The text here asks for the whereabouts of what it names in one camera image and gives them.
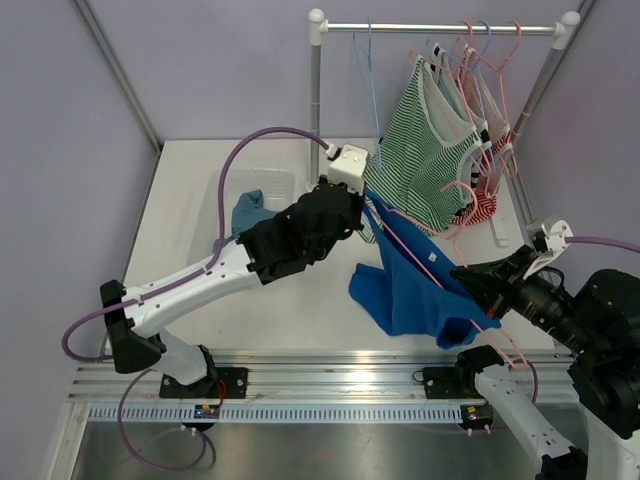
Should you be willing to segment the teal blue tank top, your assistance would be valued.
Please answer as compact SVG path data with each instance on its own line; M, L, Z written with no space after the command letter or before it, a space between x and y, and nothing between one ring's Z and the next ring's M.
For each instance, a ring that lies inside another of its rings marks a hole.
M216 251L219 244L226 246L235 243L242 233L261 221L273 218L276 214L277 211L264 206L264 195L261 190L241 194L231 212L230 231L223 241L220 241L220 237L216 238L212 245L212 252Z

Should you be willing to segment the green white striped tank top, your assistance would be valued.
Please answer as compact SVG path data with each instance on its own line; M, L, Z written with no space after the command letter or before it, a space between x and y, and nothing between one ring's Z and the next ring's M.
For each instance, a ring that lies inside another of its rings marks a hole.
M430 65L421 55L415 58L381 140L383 170L375 171L374 154L364 179L387 204L442 232L472 201L462 186L470 181L461 174L480 141L440 92Z

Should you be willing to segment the light blue wire hanger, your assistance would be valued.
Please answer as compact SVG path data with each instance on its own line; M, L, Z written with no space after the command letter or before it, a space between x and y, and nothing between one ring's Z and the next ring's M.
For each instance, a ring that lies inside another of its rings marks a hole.
M376 95L376 85L374 78L374 68L373 68L373 50L372 50L372 40L373 40L373 29L371 21L367 22L366 25L366 43L358 41L356 35L352 35L352 46L355 50L356 55L356 64L358 67L358 72L360 76L360 80L362 83L362 87L364 89L365 97L366 97L366 105L368 109L369 115L369 123L370 130L372 133L372 139L374 141L374 164L375 171L380 174L383 170L383 156L381 153L381 128L380 128L380 118L378 113L378 102Z

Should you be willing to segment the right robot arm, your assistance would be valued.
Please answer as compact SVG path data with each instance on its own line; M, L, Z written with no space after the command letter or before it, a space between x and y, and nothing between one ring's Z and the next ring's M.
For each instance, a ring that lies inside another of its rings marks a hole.
M539 253L509 257L450 275L491 319L515 311L573 356L568 368L587 422L588 449L561 435L518 391L489 346L460 353L456 389L480 395L497 411L540 479L636 479L639 476L639 280L601 269L577 295L539 277Z

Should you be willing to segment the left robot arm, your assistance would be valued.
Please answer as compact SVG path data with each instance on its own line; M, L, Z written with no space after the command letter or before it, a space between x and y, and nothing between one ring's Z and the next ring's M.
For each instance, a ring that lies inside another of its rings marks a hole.
M103 284L105 326L119 374L162 373L182 398L219 389L210 351L167 331L186 314L228 295L261 288L326 259L362 229L364 191L327 178L287 209L256 223L205 260L146 286Z

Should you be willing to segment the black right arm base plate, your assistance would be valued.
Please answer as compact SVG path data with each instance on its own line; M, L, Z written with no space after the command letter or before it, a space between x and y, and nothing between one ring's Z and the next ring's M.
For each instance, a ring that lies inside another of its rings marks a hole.
M474 388L458 378L454 367L425 367L421 374L424 393L429 400L481 399Z

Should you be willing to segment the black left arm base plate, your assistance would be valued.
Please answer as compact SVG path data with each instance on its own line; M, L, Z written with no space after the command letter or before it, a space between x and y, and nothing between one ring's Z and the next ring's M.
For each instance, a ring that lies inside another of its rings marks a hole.
M217 380L199 380L194 385L181 385L174 378L164 375L161 380L159 397L163 399L245 399L249 380L249 370L244 367L218 367Z

